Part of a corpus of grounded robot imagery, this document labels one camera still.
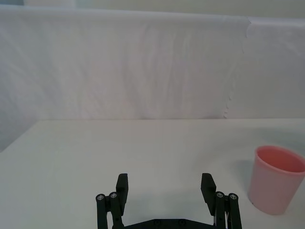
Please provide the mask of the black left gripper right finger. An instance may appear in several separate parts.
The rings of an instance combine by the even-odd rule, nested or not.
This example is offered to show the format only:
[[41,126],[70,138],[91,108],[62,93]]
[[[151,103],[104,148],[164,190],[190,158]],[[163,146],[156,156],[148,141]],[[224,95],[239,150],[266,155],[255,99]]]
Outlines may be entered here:
[[203,173],[201,192],[205,203],[213,216],[215,229],[241,229],[242,222],[239,209],[239,197],[235,193],[225,195],[216,190],[216,184],[209,173]]

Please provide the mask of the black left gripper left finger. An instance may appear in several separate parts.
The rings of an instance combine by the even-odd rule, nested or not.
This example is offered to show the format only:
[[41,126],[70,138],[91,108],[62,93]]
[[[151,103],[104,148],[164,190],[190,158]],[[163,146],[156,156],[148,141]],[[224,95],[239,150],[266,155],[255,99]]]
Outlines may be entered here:
[[116,190],[108,196],[98,194],[96,196],[97,206],[97,228],[107,229],[107,213],[112,215],[113,229],[123,229],[122,216],[124,214],[125,204],[128,196],[128,175],[119,174],[116,184]]

